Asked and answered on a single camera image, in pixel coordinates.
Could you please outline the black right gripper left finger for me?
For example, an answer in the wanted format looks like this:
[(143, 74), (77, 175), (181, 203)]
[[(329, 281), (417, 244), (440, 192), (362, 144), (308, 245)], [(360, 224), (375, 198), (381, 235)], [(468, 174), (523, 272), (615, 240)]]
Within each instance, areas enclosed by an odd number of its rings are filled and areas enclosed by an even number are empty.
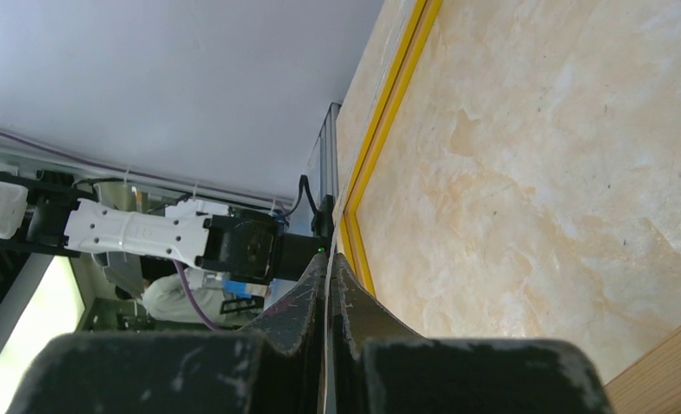
[(323, 380), (328, 254), (243, 332), (251, 340), (244, 413), (316, 413)]

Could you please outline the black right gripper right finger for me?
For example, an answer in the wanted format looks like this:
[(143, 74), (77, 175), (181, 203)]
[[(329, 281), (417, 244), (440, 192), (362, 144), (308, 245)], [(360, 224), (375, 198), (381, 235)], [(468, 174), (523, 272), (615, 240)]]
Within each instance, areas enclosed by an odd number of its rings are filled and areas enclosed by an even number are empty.
[(396, 384), (388, 345), (420, 334), (361, 286), (344, 254), (332, 257), (328, 305), (336, 412), (388, 413)]

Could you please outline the wooden yellow picture frame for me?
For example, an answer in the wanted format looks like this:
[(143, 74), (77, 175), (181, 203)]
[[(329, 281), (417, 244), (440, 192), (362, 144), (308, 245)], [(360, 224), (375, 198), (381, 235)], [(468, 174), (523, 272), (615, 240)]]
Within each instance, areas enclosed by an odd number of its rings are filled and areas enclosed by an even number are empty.
[(681, 411), (681, 1), (387, 1), (338, 126), (344, 252), (403, 323)]

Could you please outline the building and sky photo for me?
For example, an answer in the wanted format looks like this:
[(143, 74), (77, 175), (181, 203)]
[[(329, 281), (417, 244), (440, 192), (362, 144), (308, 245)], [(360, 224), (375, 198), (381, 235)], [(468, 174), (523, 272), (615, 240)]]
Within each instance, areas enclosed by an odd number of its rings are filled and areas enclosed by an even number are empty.
[(323, 400), (322, 412), (324, 414), (336, 413), (335, 383), (334, 383), (334, 356), (332, 348), (332, 315), (331, 315), (331, 269), (332, 260), (336, 253), (334, 246), (327, 250), (328, 261), (325, 272), (324, 290), (324, 365), (323, 365)]

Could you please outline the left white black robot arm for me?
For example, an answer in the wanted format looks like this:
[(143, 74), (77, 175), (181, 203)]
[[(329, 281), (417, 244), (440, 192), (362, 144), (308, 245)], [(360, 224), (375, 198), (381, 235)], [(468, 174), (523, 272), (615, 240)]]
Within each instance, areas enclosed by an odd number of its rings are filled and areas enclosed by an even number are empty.
[[(258, 231), (261, 224), (271, 229)], [(0, 172), (0, 247), (129, 253), (230, 274), (270, 271), (270, 216), (170, 218), (115, 210), (90, 193)], [(327, 255), (237, 330), (72, 333), (35, 357), (11, 413), (318, 413)]]

